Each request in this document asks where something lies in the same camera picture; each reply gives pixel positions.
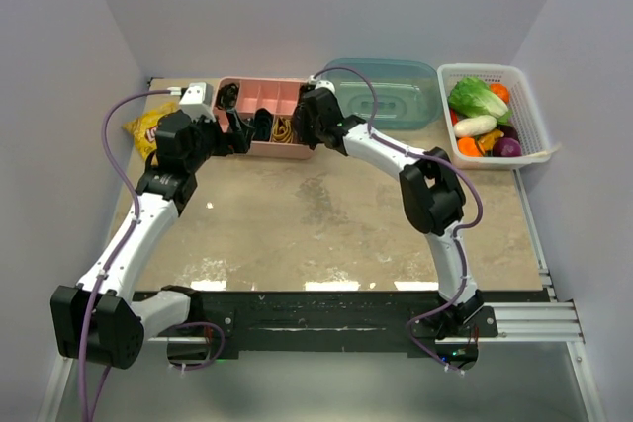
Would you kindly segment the pink divided organizer tray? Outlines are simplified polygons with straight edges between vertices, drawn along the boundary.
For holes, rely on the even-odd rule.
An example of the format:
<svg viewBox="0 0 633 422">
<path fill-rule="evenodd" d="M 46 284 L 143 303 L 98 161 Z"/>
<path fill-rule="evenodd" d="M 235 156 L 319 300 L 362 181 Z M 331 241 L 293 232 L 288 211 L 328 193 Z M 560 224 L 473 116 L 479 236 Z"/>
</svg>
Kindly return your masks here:
<svg viewBox="0 0 633 422">
<path fill-rule="evenodd" d="M 228 83 L 237 83 L 240 87 L 235 109 L 239 115 L 253 125 L 253 116 L 260 108 L 265 108 L 274 117 L 291 118 L 301 96 L 302 86 L 305 80 L 279 79 L 279 78 L 248 78 L 225 77 L 219 80 L 214 94 L 214 114 L 223 131 L 228 130 L 226 112 L 216 107 L 216 99 L 219 89 Z M 304 145 L 297 143 L 295 137 L 292 143 L 281 144 L 254 141 L 252 138 L 250 156 L 284 158 L 284 159 L 308 159 L 313 152 Z"/>
</svg>

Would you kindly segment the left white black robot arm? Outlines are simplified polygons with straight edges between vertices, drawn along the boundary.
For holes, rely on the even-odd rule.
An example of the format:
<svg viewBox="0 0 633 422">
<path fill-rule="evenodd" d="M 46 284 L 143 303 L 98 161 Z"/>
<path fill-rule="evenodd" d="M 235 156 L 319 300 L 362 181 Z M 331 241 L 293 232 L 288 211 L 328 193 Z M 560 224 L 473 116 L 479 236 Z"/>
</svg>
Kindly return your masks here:
<svg viewBox="0 0 633 422">
<path fill-rule="evenodd" d="M 215 115 L 191 119 L 182 111 L 159 120 L 156 149 L 115 237 L 75 286 L 58 287 L 50 299 L 61 356 L 127 369 L 146 340 L 172 327 L 183 335 L 203 328 L 205 311 L 191 290 L 171 286 L 144 301 L 133 297 L 155 246 L 191 199 L 199 168 L 212 156 L 248 152 L 252 125 L 235 109 L 225 114 L 227 127 Z"/>
</svg>

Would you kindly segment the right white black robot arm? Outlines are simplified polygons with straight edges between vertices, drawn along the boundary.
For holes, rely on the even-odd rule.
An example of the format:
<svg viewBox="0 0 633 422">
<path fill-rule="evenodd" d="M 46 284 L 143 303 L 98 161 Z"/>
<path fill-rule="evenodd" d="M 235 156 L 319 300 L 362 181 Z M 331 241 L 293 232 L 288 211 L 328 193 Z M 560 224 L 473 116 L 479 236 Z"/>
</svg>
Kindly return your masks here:
<svg viewBox="0 0 633 422">
<path fill-rule="evenodd" d="M 368 128 L 358 116 L 342 115 L 334 93 L 325 87 L 300 89 L 294 114 L 301 144 L 324 145 L 362 160 L 396 179 L 409 224 L 427 240 L 438 278 L 440 306 L 424 314 L 454 336 L 476 323 L 484 301 L 472 277 L 462 231 L 467 178 L 441 148 L 408 147 Z"/>
</svg>

